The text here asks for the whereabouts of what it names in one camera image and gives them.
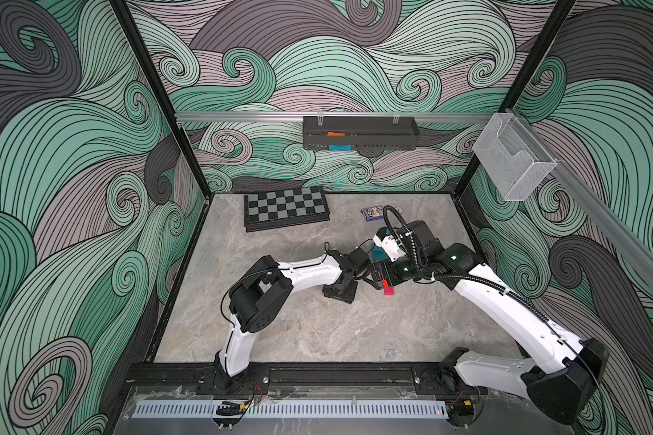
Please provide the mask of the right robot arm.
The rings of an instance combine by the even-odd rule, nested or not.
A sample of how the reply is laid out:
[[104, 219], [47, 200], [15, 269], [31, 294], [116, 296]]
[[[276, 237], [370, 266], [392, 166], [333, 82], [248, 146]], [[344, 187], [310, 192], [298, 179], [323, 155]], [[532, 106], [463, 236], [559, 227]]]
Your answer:
[[383, 252], [372, 266], [377, 285], [442, 283], [479, 307], [526, 352], [524, 359], [509, 359], [463, 351], [455, 360], [455, 371], [465, 384], [528, 399], [560, 424], [578, 420], [607, 367], [609, 350], [604, 343], [581, 338], [551, 320], [463, 244], [434, 245], [430, 255], [421, 252], [418, 257], [395, 242], [376, 241], [375, 246]]

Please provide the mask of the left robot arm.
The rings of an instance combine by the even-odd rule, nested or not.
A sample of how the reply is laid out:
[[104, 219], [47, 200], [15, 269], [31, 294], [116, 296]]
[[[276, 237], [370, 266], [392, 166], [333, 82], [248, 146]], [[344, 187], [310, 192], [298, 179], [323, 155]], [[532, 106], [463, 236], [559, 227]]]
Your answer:
[[320, 257], [292, 263], [260, 258], [229, 290], [231, 328], [219, 351], [224, 373], [235, 377], [249, 367], [257, 334], [276, 319], [288, 297], [320, 286], [325, 297], [351, 304], [357, 278], [369, 265], [361, 248], [349, 254], [328, 250]]

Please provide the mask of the teal triangle block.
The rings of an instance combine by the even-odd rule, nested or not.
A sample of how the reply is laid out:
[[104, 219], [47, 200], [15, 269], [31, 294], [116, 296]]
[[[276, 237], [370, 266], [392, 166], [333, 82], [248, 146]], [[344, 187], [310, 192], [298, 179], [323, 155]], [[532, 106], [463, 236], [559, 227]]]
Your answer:
[[382, 248], [379, 248], [379, 246], [373, 248], [371, 257], [373, 261], [381, 261], [387, 259], [386, 253], [384, 252], [384, 250], [382, 250]]

